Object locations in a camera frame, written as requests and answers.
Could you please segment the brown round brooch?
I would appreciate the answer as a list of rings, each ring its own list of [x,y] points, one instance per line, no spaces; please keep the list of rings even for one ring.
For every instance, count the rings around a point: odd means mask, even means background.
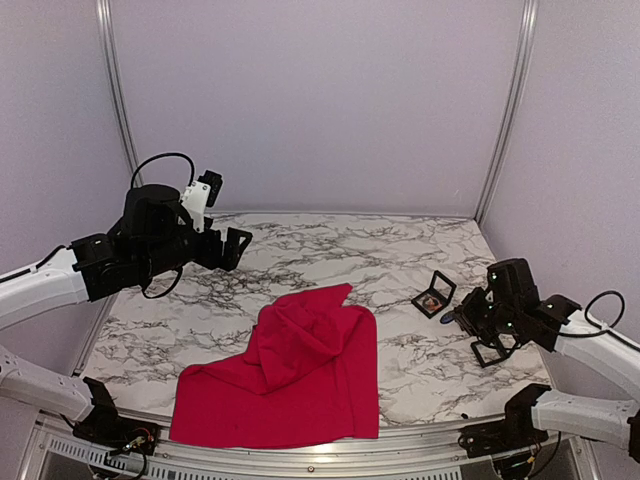
[[[437,309],[440,306],[440,302],[437,298],[428,296],[424,302],[423,306],[427,309]]]

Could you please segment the red t-shirt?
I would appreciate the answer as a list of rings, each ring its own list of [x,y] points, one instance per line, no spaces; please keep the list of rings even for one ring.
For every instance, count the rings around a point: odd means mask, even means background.
[[[349,284],[261,309],[245,352],[180,375],[169,437],[208,448],[287,449],[379,436],[377,325]]]

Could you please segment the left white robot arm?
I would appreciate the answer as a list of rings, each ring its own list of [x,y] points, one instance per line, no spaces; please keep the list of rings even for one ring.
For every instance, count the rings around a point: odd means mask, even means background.
[[[226,272],[237,268],[251,233],[215,230],[206,214],[217,200],[222,176],[210,170],[198,175],[194,161],[179,152],[156,154],[142,164],[167,158],[182,159],[189,166],[183,191],[132,183],[123,214],[108,232],[59,245],[44,259],[2,277],[2,328],[133,287],[152,300],[149,287],[157,276],[174,272],[179,281],[190,263]],[[1,394],[56,412],[73,425],[86,423],[106,445],[119,444],[126,436],[126,423],[103,383],[62,376],[7,349],[1,351]]]

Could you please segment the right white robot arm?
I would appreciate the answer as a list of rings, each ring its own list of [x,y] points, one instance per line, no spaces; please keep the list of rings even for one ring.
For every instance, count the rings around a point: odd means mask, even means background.
[[[495,350],[500,360],[534,343],[572,358],[607,378],[629,396],[614,401],[575,396],[549,385],[531,383],[511,397],[501,420],[466,427],[459,444],[469,457],[502,453],[546,441],[550,432],[566,432],[614,445],[639,457],[639,345],[612,325],[593,318],[588,308],[562,296],[539,296],[524,258],[503,260],[487,269],[485,288],[477,287],[452,312],[474,348]]]

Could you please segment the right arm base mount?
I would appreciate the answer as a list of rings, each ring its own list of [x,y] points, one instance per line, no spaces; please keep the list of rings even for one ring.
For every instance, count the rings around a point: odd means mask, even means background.
[[[550,390],[550,386],[538,383],[526,386],[506,402],[502,420],[462,428],[458,445],[469,458],[477,458],[547,441],[549,434],[533,425],[532,408]]]

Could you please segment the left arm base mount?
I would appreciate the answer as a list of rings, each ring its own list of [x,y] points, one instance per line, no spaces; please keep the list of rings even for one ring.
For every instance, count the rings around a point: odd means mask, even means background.
[[[121,416],[102,382],[88,377],[83,382],[90,392],[91,409],[85,417],[73,423],[73,434],[110,447],[117,454],[138,450],[151,456],[156,448],[160,426]]]

